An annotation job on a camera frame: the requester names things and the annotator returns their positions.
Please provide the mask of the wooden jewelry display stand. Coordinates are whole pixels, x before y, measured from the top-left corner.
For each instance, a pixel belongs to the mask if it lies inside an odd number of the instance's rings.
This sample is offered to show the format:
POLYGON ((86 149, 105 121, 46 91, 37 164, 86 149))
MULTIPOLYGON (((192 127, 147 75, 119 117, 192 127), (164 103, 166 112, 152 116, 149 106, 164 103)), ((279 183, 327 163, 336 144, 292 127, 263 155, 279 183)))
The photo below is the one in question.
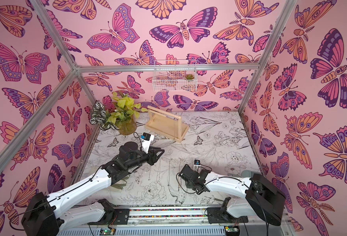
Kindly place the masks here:
POLYGON ((152 106, 147 107, 149 121, 145 124, 145 128, 158 135, 164 136, 177 143, 181 143, 189 126, 185 124, 182 117, 175 115, 152 106))

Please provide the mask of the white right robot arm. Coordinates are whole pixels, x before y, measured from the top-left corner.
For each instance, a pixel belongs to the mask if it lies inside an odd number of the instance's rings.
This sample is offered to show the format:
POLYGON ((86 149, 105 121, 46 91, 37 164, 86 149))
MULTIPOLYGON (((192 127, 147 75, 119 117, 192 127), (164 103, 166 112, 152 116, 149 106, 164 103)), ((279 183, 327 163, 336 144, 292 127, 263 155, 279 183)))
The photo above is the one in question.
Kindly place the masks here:
POLYGON ((210 224, 242 222, 246 217, 257 216, 268 226, 281 225, 286 196, 261 174, 237 178, 203 168, 198 172, 186 164, 177 176, 194 194, 222 192, 229 195, 220 207, 206 209, 210 224))

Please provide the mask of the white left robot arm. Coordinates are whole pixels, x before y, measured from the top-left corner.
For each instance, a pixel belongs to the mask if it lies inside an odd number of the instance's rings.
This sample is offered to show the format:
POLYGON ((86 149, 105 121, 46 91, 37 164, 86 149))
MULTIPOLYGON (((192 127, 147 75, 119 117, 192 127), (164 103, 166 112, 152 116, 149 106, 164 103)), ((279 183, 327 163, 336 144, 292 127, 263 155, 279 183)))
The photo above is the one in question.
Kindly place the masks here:
POLYGON ((117 156, 84 180, 48 195, 36 194, 21 219, 25 233, 28 236, 56 236, 83 224, 110 223, 115 219, 115 209, 108 200, 100 199, 86 206, 76 205, 116 184, 143 164, 154 165, 164 152, 159 147, 150 147, 144 152, 137 143, 127 142, 119 148, 117 156))

